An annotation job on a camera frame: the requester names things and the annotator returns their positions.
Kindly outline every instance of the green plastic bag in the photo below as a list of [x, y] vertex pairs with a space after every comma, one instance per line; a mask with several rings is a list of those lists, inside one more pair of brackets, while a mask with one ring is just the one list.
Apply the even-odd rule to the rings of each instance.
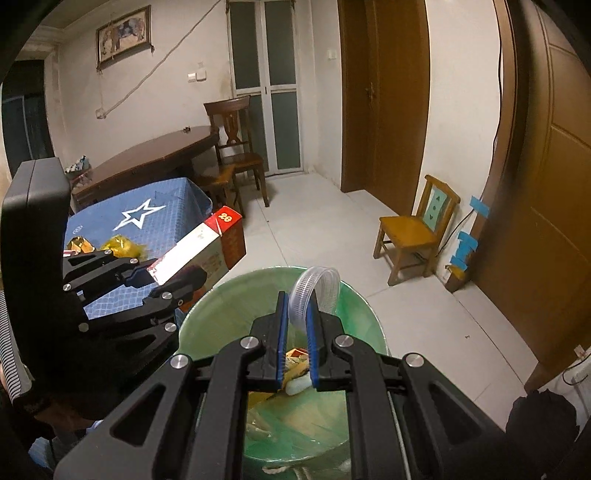
[[[227, 343], [248, 335], [252, 322], [275, 311], [280, 291], [289, 293], [305, 269], [256, 270], [208, 292], [180, 329], [179, 353], [193, 359], [211, 356]], [[367, 302], [341, 282], [335, 315], [345, 332], [387, 353], [384, 334]], [[306, 347], [303, 332], [290, 328], [288, 350]], [[314, 480], [350, 477], [349, 426], [343, 392], [312, 388], [289, 397], [277, 394], [249, 410], [244, 474], [249, 479]]]

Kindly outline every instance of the person's hand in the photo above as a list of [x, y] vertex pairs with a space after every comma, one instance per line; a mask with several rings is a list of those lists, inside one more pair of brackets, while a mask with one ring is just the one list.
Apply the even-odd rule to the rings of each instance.
[[[8, 391], [2, 365], [0, 365], [0, 381], [2, 382], [4, 390]], [[94, 423], [92, 420], [86, 420], [80, 417], [80, 415], [67, 404], [53, 400], [49, 407], [35, 415], [35, 418], [43, 423], [49, 424], [54, 430], [62, 432], [75, 432], [76, 430], [87, 429], [92, 427], [92, 424]]]

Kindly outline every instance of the cardboard box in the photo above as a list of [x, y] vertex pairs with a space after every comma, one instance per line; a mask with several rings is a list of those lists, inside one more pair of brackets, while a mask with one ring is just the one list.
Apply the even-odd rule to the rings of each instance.
[[148, 267], [158, 285], [164, 285], [183, 269], [201, 267], [207, 272], [205, 285], [180, 309], [189, 309], [212, 289], [246, 255], [242, 216], [222, 207], [197, 228], [181, 238], [161, 258]]

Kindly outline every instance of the picture frame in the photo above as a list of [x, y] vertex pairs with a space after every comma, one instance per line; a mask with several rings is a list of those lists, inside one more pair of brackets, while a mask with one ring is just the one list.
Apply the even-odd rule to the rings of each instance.
[[152, 48], [151, 5], [112, 20], [96, 30], [96, 69]]

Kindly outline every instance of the white star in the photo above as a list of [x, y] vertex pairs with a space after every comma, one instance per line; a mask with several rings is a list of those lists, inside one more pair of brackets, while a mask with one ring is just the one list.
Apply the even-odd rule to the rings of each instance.
[[[123, 214], [123, 216], [125, 217], [125, 220], [121, 220], [120, 224], [117, 225], [115, 228], [113, 228], [113, 231], [115, 232], [116, 230], [119, 230], [122, 226], [125, 226], [128, 223], [133, 223], [137, 228], [139, 228], [141, 230], [142, 227], [144, 226], [144, 219], [150, 213], [157, 212], [158, 210], [162, 210], [163, 208], [166, 207], [166, 205], [162, 205], [160, 207], [150, 207], [150, 206], [148, 206], [148, 205], [150, 205], [150, 201], [152, 201], [152, 199], [146, 200], [144, 203], [142, 203], [135, 210], [127, 210], [127, 212], [121, 212]], [[140, 210], [144, 210], [145, 213], [142, 213], [142, 216], [139, 218], [139, 220], [137, 218], [133, 218], [130, 215], [130, 213], [139, 212]]]

